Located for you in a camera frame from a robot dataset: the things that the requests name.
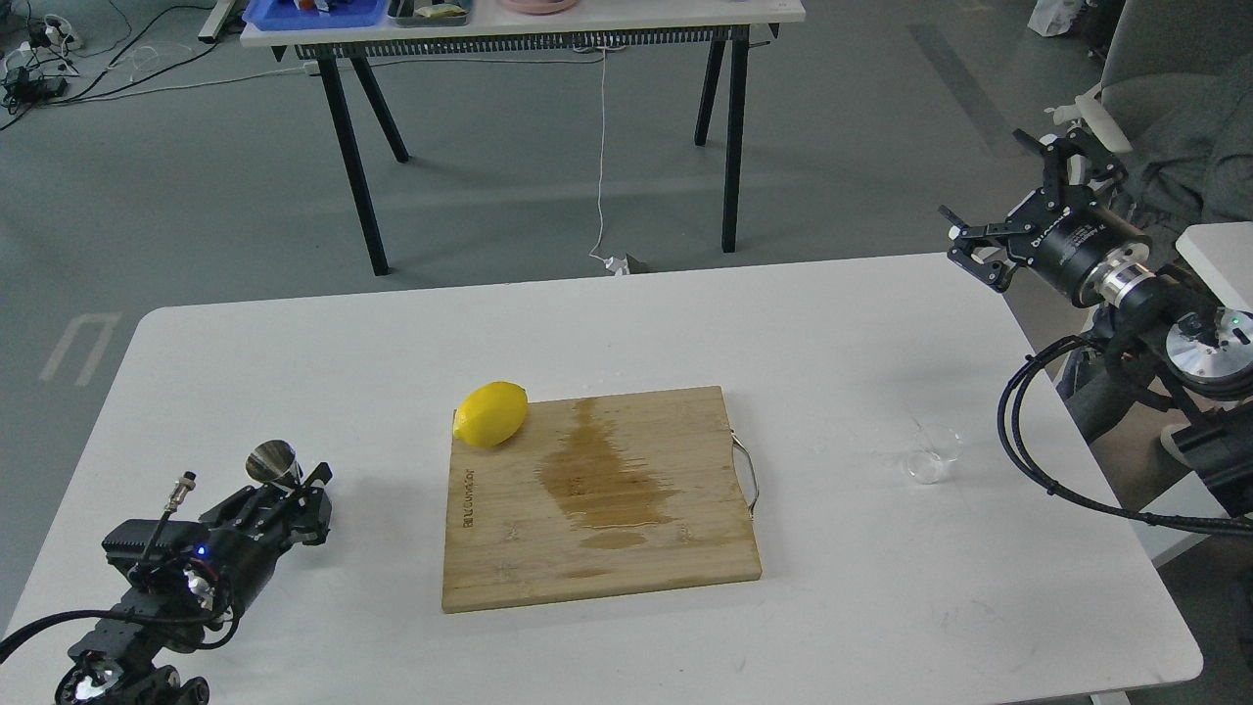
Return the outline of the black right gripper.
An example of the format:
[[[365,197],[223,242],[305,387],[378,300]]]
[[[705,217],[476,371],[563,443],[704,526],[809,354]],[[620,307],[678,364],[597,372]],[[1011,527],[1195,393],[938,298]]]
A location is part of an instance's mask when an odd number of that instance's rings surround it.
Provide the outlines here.
[[[1042,187],[1007,220],[971,225],[940,205],[951,223],[949,260],[997,294],[1026,264],[1073,306],[1121,304],[1153,272],[1146,268],[1146,235],[1093,198],[1118,187],[1128,173],[1095,135],[1074,126],[1063,135],[1035,138],[1015,129],[1020,147],[1042,158]]]

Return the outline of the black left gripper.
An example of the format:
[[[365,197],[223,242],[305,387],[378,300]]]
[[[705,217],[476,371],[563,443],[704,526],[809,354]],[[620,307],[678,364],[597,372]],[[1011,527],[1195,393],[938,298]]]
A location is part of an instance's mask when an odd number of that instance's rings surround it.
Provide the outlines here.
[[[226,594],[231,612],[243,614],[256,602],[288,548],[325,543],[332,510],[325,486],[332,478],[330,465],[309,473],[294,465],[293,492],[246,486],[202,513],[207,532],[190,548],[190,558]]]

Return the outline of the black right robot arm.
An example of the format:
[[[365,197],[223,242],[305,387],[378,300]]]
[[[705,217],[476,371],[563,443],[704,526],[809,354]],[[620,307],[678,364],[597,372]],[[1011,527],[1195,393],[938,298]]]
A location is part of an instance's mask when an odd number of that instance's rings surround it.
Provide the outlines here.
[[[949,260],[981,284],[1005,293],[1019,269],[1030,269],[1076,307],[1108,306],[1108,326],[1065,336],[1029,356],[997,399],[999,445],[1007,460],[1050,495],[1084,508],[1149,527],[1203,536],[1250,536],[1250,316],[1218,306],[1168,275],[1146,268],[1141,232],[1101,205],[1096,184],[1119,180],[1121,162],[1074,126],[1035,138],[1017,129],[1020,147],[1042,158],[1042,183],[1001,222],[951,223]],[[1219,518],[1131,512],[1088,498],[1048,476],[1022,438],[1020,411],[1032,381],[1054,358],[1094,351],[1118,392],[1158,411],[1180,409],[1187,428],[1177,445],[1209,495]]]

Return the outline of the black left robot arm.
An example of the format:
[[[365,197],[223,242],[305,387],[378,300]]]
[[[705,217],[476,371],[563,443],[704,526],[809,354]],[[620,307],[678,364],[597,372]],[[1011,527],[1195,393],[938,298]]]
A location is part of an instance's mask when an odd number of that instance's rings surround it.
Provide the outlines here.
[[[157,666],[162,651],[214,650],[209,634],[228,642],[241,619],[297,543],[328,537],[332,503],[330,465],[309,476],[294,467],[231,493],[197,521],[175,521],[174,510],[194,488],[184,473],[160,518],[129,518],[103,540],[107,561],[125,576],[127,594],[109,610],[71,610],[38,619],[3,639],[10,657],[29,639],[64,622],[94,619],[69,647],[71,667],[55,687],[58,704],[205,704],[203,677],[183,680]]]

